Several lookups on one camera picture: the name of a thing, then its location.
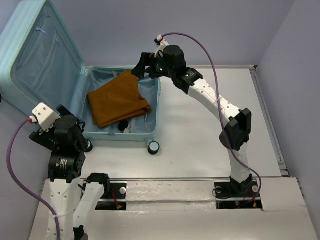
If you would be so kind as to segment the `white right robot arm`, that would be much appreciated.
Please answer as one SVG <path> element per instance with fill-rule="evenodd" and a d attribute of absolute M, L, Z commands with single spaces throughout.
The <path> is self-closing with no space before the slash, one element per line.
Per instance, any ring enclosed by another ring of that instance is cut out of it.
<path fill-rule="evenodd" d="M 253 176 L 248 167 L 247 143 L 252 128 L 252 113 L 240 109 L 218 94 L 203 75 L 187 66 L 185 55 L 177 45 L 169 45 L 157 53 L 143 52 L 132 75 L 142 79 L 167 77 L 174 86 L 201 103 L 221 123 L 221 144 L 227 148 L 230 160 L 230 190 L 242 196 L 249 189 Z"/>

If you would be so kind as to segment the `brown cloth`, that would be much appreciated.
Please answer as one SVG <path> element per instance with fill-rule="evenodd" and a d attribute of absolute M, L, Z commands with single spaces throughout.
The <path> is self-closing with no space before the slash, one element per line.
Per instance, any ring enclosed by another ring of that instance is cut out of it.
<path fill-rule="evenodd" d="M 138 78 L 130 70 L 87 94 L 92 121 L 99 128 L 119 121 L 140 117 L 151 111 L 151 106 L 139 91 Z"/>

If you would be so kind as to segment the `light blue hard-shell suitcase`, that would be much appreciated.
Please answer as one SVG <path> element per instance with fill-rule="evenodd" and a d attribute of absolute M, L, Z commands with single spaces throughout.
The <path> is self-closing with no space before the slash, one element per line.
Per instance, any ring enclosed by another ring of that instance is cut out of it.
<path fill-rule="evenodd" d="M 28 115 L 39 104 L 51 109 L 65 106 L 85 122 L 90 140 L 146 142 L 148 152 L 160 150 L 155 140 L 161 81 L 138 79 L 138 89 L 151 106 L 145 115 L 129 120 L 130 131 L 118 130 L 118 122 L 99 128 L 92 120 L 89 92 L 97 90 L 125 71 L 124 67 L 86 67 L 70 32 L 49 0 L 23 0 L 0 35 L 0 94 Z"/>

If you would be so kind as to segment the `round black tin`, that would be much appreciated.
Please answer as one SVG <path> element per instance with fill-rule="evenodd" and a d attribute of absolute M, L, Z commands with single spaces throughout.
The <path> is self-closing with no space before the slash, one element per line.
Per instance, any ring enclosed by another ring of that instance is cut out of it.
<path fill-rule="evenodd" d="M 120 132 L 127 134 L 130 132 L 131 125 L 127 120 L 122 120 L 119 122 L 117 128 Z"/>

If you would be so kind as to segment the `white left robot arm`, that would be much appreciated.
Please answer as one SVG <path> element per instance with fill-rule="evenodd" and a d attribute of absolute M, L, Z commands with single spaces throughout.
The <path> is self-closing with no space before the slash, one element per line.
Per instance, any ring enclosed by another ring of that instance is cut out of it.
<path fill-rule="evenodd" d="M 108 174 L 92 173 L 81 187 L 86 153 L 93 150 L 85 138 L 85 122 L 63 105 L 52 110 L 39 103 L 31 120 L 40 128 L 29 138 L 51 151 L 48 163 L 50 207 L 47 240 L 87 240 L 87 228 L 100 198 L 110 194 Z"/>

